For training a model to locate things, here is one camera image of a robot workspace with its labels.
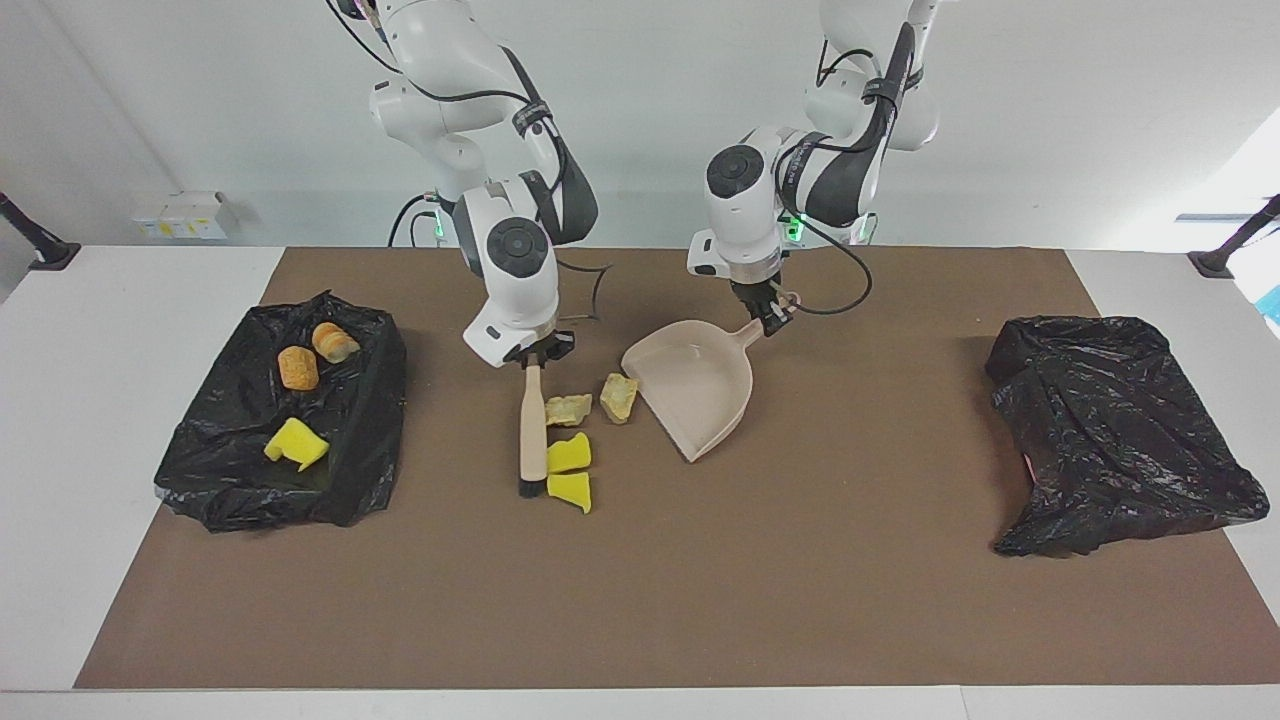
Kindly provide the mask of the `black bag lined bin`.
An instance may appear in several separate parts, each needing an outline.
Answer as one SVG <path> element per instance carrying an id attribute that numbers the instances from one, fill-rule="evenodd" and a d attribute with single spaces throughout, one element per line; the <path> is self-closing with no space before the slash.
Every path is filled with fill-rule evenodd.
<path id="1" fill-rule="evenodd" d="M 316 389 L 285 389 L 276 355 L 308 347 L 323 322 L 349 332 L 360 352 L 337 365 L 320 360 Z M 406 345 L 389 313 L 330 292 L 251 307 L 177 425 L 154 477 L 156 496 L 211 532 L 352 527 L 390 503 L 406 391 Z M 291 416 L 330 443 L 325 459 L 301 474 L 262 451 Z"/>
<path id="2" fill-rule="evenodd" d="M 1266 519 L 1169 340 L 1135 316 L 1006 322 L 986 363 L 1029 479 L 1005 557 L 1088 555 Z"/>

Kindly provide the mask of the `white wall socket box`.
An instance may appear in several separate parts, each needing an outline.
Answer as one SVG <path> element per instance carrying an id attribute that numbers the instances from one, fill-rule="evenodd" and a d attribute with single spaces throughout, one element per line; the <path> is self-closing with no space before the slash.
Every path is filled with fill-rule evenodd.
<path id="1" fill-rule="evenodd" d="M 218 191 L 188 191 L 146 202 L 131 214 L 131 223 L 146 240 L 225 241 L 237 219 Z"/>

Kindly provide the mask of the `brown table mat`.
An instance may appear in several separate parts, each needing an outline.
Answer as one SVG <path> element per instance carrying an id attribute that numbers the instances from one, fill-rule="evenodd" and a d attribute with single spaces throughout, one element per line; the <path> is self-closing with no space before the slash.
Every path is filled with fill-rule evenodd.
<path id="1" fill-rule="evenodd" d="M 992 550 L 1027 469 L 986 359 L 1091 315 L 1064 252 L 867 251 L 855 313 L 751 348 L 730 438 L 686 464 L 595 416 L 594 509 L 520 498 L 517 372 L 463 345 L 452 252 L 292 249 L 268 304 L 389 311 L 408 352 L 390 506 L 211 534 L 157 511 L 79 688 L 1276 684 L 1280 626 L 1220 530 L 1084 557 Z"/>

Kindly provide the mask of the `beige plastic dustpan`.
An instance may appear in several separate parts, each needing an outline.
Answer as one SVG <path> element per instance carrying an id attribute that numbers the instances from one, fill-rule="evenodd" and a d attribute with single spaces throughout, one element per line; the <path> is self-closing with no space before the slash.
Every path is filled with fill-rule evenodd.
<path id="1" fill-rule="evenodd" d="M 696 462 L 739 425 L 753 393 L 748 348 L 764 336 L 760 320 L 728 332 L 703 320 L 662 327 L 623 352 L 625 375 L 686 462 Z"/>

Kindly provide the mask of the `pale bread-like chunk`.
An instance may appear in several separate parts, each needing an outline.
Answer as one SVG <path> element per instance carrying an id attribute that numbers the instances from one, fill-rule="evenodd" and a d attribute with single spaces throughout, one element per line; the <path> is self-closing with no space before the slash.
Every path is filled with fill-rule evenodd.
<path id="1" fill-rule="evenodd" d="M 311 333 L 311 345 L 316 355 L 333 365 L 344 363 L 361 350 L 358 341 L 334 322 L 317 324 Z"/>

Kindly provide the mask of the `beige brush black bristles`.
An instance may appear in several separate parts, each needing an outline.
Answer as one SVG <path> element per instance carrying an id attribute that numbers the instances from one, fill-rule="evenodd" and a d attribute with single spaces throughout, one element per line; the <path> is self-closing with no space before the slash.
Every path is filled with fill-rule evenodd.
<path id="1" fill-rule="evenodd" d="M 536 498 L 547 488 L 547 415 L 541 387 L 541 366 L 524 368 L 524 396 L 518 418 L 518 495 Z"/>

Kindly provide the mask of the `orange-brown sponge chunk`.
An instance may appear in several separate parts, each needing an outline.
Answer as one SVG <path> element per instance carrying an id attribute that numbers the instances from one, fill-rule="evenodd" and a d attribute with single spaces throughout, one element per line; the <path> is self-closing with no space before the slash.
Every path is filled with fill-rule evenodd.
<path id="1" fill-rule="evenodd" d="M 317 356 L 311 348 L 285 347 L 276 355 L 276 365 L 285 389 L 310 392 L 320 384 Z"/>

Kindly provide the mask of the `yellow sponge piece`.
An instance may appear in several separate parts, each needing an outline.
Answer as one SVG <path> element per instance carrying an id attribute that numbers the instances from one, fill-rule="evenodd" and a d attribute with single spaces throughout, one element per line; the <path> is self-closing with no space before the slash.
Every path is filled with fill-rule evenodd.
<path id="1" fill-rule="evenodd" d="M 547 479 L 547 493 L 575 506 L 584 515 L 593 510 L 593 491 L 588 471 L 550 474 Z"/>
<path id="2" fill-rule="evenodd" d="M 590 439 L 579 432 L 570 439 L 557 441 L 547 450 L 547 471 L 549 475 L 570 474 L 590 468 L 593 450 Z"/>
<path id="3" fill-rule="evenodd" d="M 273 462 L 287 459 L 298 474 L 325 459 L 330 443 L 296 416 L 285 419 L 266 442 L 264 455 Z"/>

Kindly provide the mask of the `tan beige stone chunk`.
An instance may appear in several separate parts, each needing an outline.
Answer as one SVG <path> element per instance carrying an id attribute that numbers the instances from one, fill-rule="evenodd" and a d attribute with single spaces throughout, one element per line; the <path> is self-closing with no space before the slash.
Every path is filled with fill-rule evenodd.
<path id="1" fill-rule="evenodd" d="M 605 378 L 600 392 L 600 405 L 605 416 L 616 425 L 626 424 L 639 396 L 639 382 L 621 373 L 612 372 Z"/>

